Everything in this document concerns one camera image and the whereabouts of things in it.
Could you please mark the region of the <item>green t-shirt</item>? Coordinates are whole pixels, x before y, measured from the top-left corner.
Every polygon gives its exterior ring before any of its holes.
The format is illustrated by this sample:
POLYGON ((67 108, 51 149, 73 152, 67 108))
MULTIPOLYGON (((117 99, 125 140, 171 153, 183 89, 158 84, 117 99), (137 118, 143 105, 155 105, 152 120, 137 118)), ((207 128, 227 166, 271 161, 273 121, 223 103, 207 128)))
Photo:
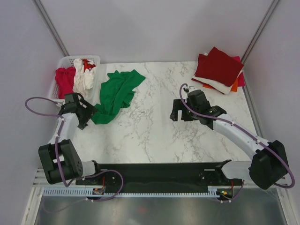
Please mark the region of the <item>green t-shirt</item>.
POLYGON ((145 76, 136 70, 125 72, 116 70, 107 75, 109 80, 101 84, 100 103, 95 105, 97 112, 91 118, 96 125, 108 124, 115 119, 120 109, 128 108, 135 95, 134 88, 145 80, 145 76))

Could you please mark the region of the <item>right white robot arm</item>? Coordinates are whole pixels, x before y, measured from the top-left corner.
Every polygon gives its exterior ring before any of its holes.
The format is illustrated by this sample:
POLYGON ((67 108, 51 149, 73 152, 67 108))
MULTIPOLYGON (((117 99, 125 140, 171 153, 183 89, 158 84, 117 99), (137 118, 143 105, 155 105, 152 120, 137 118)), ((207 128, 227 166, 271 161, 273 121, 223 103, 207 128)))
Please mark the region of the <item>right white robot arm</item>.
POLYGON ((227 114, 220 106, 211 106, 204 92, 194 90, 187 98, 173 101, 170 119, 177 121, 181 111, 181 120, 199 121, 217 133, 222 134, 243 150, 249 161, 225 161, 215 172, 215 180, 226 184, 232 179, 251 180, 261 189, 278 185, 278 181, 290 172, 284 145, 275 140, 270 142, 261 138, 227 114))

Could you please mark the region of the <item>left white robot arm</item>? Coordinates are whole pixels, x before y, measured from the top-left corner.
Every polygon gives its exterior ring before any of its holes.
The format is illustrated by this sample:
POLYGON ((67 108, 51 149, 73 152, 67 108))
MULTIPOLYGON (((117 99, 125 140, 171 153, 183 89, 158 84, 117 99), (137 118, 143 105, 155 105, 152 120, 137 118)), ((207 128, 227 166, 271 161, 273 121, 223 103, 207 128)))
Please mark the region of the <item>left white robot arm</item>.
POLYGON ((103 173, 96 161, 83 162, 72 143, 75 130, 84 130, 97 109, 80 93, 66 94, 64 99, 53 137, 38 149, 46 180, 53 185, 87 178, 92 184, 99 184, 103 173))

